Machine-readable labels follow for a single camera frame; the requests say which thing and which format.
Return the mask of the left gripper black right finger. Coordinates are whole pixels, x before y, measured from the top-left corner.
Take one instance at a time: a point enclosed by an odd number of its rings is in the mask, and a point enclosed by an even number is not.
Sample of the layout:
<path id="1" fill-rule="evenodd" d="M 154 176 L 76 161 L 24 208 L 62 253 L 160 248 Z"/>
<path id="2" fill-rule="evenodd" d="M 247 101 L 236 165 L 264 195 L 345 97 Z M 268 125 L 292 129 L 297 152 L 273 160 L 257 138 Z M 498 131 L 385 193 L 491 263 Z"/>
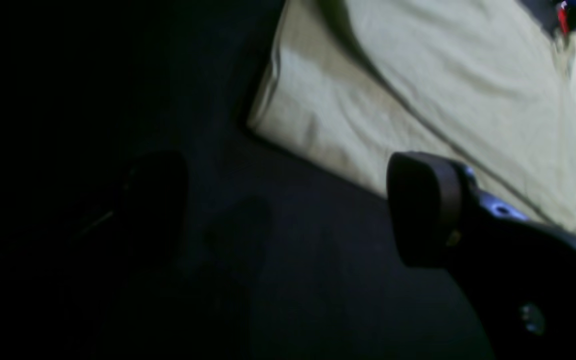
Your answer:
<path id="1" fill-rule="evenodd" d="M 576 235 L 532 221 L 478 187 L 473 170 L 396 152 L 387 199 L 398 254 L 445 269 L 499 360 L 576 360 Z"/>

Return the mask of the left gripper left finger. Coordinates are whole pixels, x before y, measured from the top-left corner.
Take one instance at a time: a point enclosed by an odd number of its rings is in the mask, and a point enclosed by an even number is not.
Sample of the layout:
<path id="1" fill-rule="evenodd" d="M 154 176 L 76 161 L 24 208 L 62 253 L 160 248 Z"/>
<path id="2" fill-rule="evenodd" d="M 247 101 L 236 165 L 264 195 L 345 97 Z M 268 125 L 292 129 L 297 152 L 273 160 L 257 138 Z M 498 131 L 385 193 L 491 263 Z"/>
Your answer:
<path id="1" fill-rule="evenodd" d="M 110 300 L 141 272 L 169 264 L 178 253 L 188 187 L 182 153 L 148 153 L 62 214 L 64 300 Z"/>

